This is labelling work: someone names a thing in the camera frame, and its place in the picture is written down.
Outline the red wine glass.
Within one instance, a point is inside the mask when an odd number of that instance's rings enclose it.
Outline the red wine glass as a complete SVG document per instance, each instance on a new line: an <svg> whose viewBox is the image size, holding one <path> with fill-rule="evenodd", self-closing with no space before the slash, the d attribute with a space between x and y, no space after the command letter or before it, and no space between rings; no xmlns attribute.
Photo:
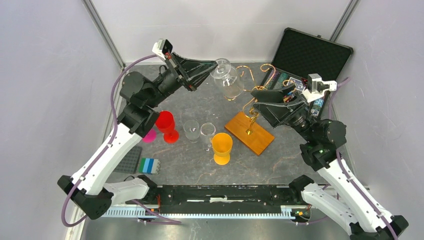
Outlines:
<svg viewBox="0 0 424 240"><path fill-rule="evenodd" d="M155 122L157 129L163 134L163 140L168 144L174 144L179 139L176 130L174 116L169 111L161 111Z"/></svg>

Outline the clear textured glass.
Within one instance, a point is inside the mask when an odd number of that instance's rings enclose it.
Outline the clear textured glass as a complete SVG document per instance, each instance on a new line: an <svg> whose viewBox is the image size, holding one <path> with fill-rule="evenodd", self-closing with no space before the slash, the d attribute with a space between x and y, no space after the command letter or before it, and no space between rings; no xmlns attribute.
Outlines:
<svg viewBox="0 0 424 240"><path fill-rule="evenodd" d="M186 138L191 143L196 143L199 140L200 137L200 130L199 130L199 123L196 120L187 120L183 124L183 130Z"/></svg>

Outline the clear glass back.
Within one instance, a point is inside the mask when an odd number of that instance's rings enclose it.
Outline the clear glass back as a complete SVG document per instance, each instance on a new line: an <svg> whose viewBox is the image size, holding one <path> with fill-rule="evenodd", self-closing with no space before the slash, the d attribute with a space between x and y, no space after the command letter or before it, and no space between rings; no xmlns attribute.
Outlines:
<svg viewBox="0 0 424 240"><path fill-rule="evenodd" d="M212 138L216 133L216 127L211 122L206 122L200 127L200 138L203 144L203 149L207 153L211 153L212 150Z"/></svg>

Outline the yellow wine glass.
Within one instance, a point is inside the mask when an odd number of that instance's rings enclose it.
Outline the yellow wine glass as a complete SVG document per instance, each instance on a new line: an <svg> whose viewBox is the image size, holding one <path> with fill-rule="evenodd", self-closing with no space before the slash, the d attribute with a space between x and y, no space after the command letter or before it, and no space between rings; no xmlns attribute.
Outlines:
<svg viewBox="0 0 424 240"><path fill-rule="evenodd" d="M233 147L232 137L224 132L217 133L212 138L213 159L218 165L226 165L230 162L230 154Z"/></svg>

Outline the pink wine glass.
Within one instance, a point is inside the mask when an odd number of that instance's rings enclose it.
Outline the pink wine glass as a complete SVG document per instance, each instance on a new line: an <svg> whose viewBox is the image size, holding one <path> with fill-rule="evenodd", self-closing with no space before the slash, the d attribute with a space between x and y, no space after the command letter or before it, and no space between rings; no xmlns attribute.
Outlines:
<svg viewBox="0 0 424 240"><path fill-rule="evenodd" d="M142 139L144 143L152 143L157 138L157 132L155 129L151 129L146 136Z"/></svg>

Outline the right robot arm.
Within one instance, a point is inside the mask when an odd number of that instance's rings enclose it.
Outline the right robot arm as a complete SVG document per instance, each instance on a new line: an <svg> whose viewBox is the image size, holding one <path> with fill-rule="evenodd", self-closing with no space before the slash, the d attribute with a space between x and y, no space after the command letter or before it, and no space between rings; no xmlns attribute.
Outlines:
<svg viewBox="0 0 424 240"><path fill-rule="evenodd" d="M305 139L300 145L304 162L323 177L338 193L335 198L311 178L302 175L290 183L289 199L306 202L336 222L352 240L396 240L408 227L402 215L393 215L379 204L358 181L341 157L346 143L346 126L331 119L310 115L309 105L322 98L331 86L296 90L294 84L280 89L256 87L253 109L272 127L287 125Z"/></svg>

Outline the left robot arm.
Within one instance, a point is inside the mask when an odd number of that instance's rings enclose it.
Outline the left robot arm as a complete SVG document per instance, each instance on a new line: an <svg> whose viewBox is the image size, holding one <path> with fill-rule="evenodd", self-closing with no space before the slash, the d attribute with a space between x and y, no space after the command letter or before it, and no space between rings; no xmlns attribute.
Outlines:
<svg viewBox="0 0 424 240"><path fill-rule="evenodd" d="M195 91L217 67L215 60L195 60L166 53L165 70L155 79L125 69L117 81L126 106L114 114L113 127L95 154L73 175L63 175L57 184L67 201L76 204L89 219L104 215L114 205L132 200L153 203L157 198L154 183L145 176L117 183L107 179L123 157L139 143L156 123L155 108L180 88Z"/></svg>

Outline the black poker chip case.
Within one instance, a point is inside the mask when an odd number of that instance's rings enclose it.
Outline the black poker chip case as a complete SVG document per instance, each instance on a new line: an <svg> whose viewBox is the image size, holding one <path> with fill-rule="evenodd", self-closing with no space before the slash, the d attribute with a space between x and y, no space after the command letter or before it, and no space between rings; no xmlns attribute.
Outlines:
<svg viewBox="0 0 424 240"><path fill-rule="evenodd" d="M267 89L283 87L289 78L307 85L309 74L319 74L324 81L335 81L354 53L350 46L334 43L294 28L286 28L261 85Z"/></svg>

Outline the green blue lego block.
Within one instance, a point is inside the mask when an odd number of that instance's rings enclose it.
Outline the green blue lego block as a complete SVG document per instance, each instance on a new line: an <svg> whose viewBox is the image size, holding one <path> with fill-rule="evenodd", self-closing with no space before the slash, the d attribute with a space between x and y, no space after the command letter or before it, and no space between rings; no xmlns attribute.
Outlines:
<svg viewBox="0 0 424 240"><path fill-rule="evenodd" d="M160 170L160 161L155 158L142 158L138 167L138 172L141 174L158 174Z"/></svg>

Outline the grey lego baseplate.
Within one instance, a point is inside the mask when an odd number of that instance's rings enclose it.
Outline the grey lego baseplate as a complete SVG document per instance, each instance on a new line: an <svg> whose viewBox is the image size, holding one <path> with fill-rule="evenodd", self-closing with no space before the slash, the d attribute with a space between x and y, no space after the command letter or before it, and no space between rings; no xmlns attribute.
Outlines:
<svg viewBox="0 0 424 240"><path fill-rule="evenodd" d="M119 162L113 172L123 174L135 174L138 169L138 165L142 158L143 148L141 146L134 146Z"/></svg>

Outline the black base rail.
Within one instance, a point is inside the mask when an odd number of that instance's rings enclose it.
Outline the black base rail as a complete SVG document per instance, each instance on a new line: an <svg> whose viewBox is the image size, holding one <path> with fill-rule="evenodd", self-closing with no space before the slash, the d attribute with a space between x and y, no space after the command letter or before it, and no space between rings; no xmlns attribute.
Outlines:
<svg viewBox="0 0 424 240"><path fill-rule="evenodd" d="M109 208L105 218L295 220L307 203L287 185L162 185L140 200Z"/></svg>

